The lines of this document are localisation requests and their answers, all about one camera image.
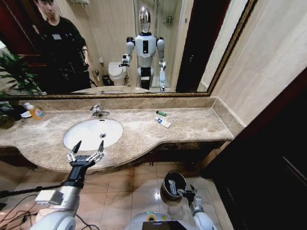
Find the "toothpaste tube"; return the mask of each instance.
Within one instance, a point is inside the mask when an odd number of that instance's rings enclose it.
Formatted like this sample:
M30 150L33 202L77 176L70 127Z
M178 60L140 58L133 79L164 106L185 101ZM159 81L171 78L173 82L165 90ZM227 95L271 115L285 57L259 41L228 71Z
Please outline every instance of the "toothpaste tube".
M171 125L171 123L169 123L169 122L167 122L167 121L164 121L164 120L162 120L162 119L160 119L160 118L158 118L158 117L156 117L155 120L156 120L157 122L159 122L160 124L162 124L162 125L163 125L164 127L166 127L166 128L170 127L170 125Z

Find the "mirror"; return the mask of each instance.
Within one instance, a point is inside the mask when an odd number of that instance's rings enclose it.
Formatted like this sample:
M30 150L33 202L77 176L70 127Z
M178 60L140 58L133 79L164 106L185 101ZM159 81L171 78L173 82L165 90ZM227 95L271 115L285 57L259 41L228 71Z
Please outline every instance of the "mirror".
M0 93L209 92L255 2L3 0Z

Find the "chrome robot head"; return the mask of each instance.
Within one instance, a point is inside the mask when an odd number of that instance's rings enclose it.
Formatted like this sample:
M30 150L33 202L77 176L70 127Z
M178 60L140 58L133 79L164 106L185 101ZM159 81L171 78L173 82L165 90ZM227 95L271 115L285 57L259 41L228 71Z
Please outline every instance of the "chrome robot head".
M140 23L143 33L149 32L150 27L150 12L146 6L142 6L140 9Z

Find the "dark door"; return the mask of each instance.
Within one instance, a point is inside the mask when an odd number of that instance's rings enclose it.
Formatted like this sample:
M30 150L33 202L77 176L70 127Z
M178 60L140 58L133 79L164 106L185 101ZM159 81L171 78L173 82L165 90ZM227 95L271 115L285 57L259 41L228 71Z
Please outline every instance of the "dark door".
M194 0L177 92L195 92L205 71L230 0Z
M306 229L307 68L203 171L236 230Z
M46 62L39 54L37 36L32 25L38 28L44 19L33 0L0 1L0 40L8 50L24 57L33 73L38 74L40 88L44 90Z

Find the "small bottle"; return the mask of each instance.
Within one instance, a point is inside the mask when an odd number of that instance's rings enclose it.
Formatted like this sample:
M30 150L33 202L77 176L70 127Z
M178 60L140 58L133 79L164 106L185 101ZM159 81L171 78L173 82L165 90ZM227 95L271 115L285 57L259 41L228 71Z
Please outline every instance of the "small bottle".
M45 113L41 109L35 107L34 105L30 104L29 102L24 103L24 105L34 119L40 120L45 116Z
M163 112L161 112L161 111L157 111L156 113L159 114L159 115L161 115L161 116L166 116L166 113L163 113Z

